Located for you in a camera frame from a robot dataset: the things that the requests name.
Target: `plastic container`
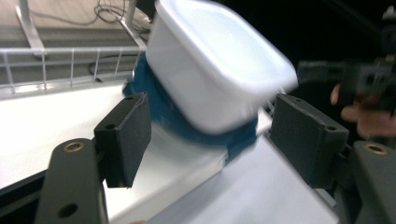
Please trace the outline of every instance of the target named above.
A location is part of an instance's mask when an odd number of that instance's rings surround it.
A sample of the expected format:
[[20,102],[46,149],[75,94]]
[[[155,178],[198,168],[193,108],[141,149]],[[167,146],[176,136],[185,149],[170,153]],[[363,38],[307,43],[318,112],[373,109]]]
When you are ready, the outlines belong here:
[[185,118],[220,134],[297,86],[289,60],[239,15],[210,1],[158,0],[148,64]]

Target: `person's hand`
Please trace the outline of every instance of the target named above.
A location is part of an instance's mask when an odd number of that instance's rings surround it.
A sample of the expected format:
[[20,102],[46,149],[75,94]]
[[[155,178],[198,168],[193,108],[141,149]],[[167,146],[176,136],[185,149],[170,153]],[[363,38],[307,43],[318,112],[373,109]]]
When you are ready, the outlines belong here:
[[[338,102],[340,84],[334,87],[331,95],[332,105]],[[345,106],[341,112],[341,118],[357,123],[357,132],[363,138],[370,136],[395,137],[396,116],[390,112],[374,110],[379,96],[374,94],[357,95],[353,105]]]

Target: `finger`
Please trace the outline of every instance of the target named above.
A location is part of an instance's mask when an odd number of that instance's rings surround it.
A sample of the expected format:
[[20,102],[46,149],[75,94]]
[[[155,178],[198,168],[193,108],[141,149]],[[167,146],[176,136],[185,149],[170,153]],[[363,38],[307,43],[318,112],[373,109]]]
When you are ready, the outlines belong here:
[[360,113],[357,131],[362,137],[395,137],[396,118],[385,111],[363,111]]
[[336,105],[338,102],[338,97],[340,95],[340,86],[340,84],[337,84],[332,90],[332,94],[330,95],[330,103],[332,103],[332,105]]
[[361,108],[359,104],[345,106],[341,111],[341,118],[349,122],[358,122],[361,116]]

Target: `white surface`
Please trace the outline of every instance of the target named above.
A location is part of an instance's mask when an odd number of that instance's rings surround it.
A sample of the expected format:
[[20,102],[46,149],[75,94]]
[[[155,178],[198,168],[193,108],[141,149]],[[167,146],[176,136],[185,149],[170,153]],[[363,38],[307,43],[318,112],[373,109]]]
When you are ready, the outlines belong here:
[[297,85],[289,60],[236,13],[211,1],[159,0],[148,63],[199,130],[223,133]]
[[[62,142],[92,139],[93,128],[122,99],[121,87],[0,101],[0,188],[47,169]],[[106,189],[110,221],[149,219],[217,173],[225,154],[225,148],[184,142],[153,124],[133,187]]]
[[148,224],[328,224],[338,218],[265,139]]

